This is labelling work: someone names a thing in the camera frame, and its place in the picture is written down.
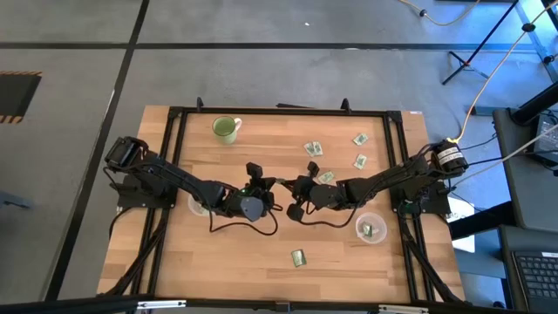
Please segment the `green mug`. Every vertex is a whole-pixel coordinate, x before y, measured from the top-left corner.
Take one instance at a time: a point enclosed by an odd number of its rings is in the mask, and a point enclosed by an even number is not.
[[[213,134],[221,144],[233,144],[241,126],[240,118],[219,117],[213,121]]]

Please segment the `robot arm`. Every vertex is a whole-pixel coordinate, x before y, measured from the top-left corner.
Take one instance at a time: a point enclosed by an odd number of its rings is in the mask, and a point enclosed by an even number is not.
[[[425,156],[429,152],[432,152],[431,159],[427,160]],[[467,168],[466,160],[457,145],[444,140],[423,148],[409,160],[370,178],[337,181],[336,186],[317,184],[313,178],[319,168],[316,163],[311,162],[308,175],[281,183],[292,192],[296,201],[289,206],[287,214],[290,219],[300,222],[304,213],[302,205],[305,202],[315,209],[360,208],[378,192],[396,186],[404,190],[407,201],[415,202],[434,182],[461,176]]]
[[[200,180],[150,151],[145,141],[133,137],[118,138],[105,162],[113,172],[135,176],[142,182],[142,189],[151,195],[165,197],[171,188],[181,188],[217,215],[246,217],[254,222],[274,205],[269,190],[275,178],[262,178],[262,168],[253,163],[247,164],[252,176],[250,183],[238,189],[219,181]],[[166,184],[155,184],[161,181]]]

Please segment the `wooden tabletop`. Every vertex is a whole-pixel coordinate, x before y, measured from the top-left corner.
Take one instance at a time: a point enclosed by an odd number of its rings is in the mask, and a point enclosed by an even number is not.
[[[158,152],[167,121],[167,106],[147,106],[138,137]],[[246,163],[263,168],[264,176],[295,179],[307,174],[313,160],[320,174],[332,171],[336,180],[369,177],[389,167],[385,135],[380,118],[235,115],[242,128],[231,146],[219,144],[213,137],[212,122],[219,115],[189,114],[180,154],[180,167],[203,180],[224,181],[236,187],[248,182]],[[415,154],[426,142],[421,113],[404,112],[404,128],[409,154]],[[167,159],[174,150],[174,134]],[[392,128],[398,147],[395,127]],[[358,147],[352,139],[366,133],[369,140]],[[318,140],[323,156],[310,158],[303,145]],[[353,167],[358,154],[368,157],[363,170]],[[276,203],[284,208],[292,198],[284,187],[272,188]],[[263,236],[242,226],[233,226],[210,234],[207,217],[194,215],[187,205],[188,193],[180,191],[171,211],[156,295],[158,297],[408,303],[397,218],[391,211],[389,192],[378,193],[353,221],[343,229],[328,226],[303,226],[291,221],[285,212],[276,213],[279,229],[273,236]],[[366,212],[381,215],[388,227],[383,242],[370,245],[357,238],[355,221]],[[350,211],[327,208],[305,215],[306,222],[344,222]],[[123,215],[114,227],[99,292],[109,290],[124,274],[138,252],[146,210],[135,208]],[[453,293],[463,298],[458,266],[446,224],[436,215],[422,215],[428,257]],[[215,227],[244,219],[215,217]],[[255,222],[270,231],[269,216]],[[295,268],[291,251],[302,249],[307,264]],[[420,267],[414,263],[418,293],[424,297]],[[144,271],[142,291],[146,290],[149,271]]]

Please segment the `clear plastic bowl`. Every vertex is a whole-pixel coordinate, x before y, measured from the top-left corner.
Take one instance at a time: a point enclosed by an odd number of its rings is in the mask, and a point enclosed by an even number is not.
[[[192,195],[188,196],[188,208],[194,215],[209,217],[209,211],[201,206],[201,204],[194,200]]]
[[[372,226],[372,236],[366,236],[363,233],[363,223],[368,222]],[[357,218],[355,223],[357,236],[364,242],[369,244],[378,244],[387,236],[387,225],[384,218],[374,213],[364,213]]]

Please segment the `green paper scrap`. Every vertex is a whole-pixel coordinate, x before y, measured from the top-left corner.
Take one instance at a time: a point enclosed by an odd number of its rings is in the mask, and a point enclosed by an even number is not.
[[[335,178],[335,175],[331,171],[328,171],[325,174],[322,174],[319,177],[317,177],[317,180],[320,181],[320,183],[322,184],[326,184],[331,180],[333,180],[333,178]]]
[[[306,258],[304,257],[304,252],[301,249],[290,252],[293,256],[293,262],[295,267],[306,265]]]
[[[368,237],[372,237],[372,225],[368,222],[363,222],[363,234]]]
[[[357,156],[357,161],[353,164],[353,166],[357,167],[358,169],[362,170],[364,168],[364,164],[366,163],[366,156],[363,154],[359,154]]]
[[[363,145],[367,140],[368,140],[368,135],[366,135],[366,134],[364,134],[364,133],[360,133],[360,134],[357,135],[357,137],[353,140],[353,142],[355,142],[355,144],[361,146],[361,145]]]

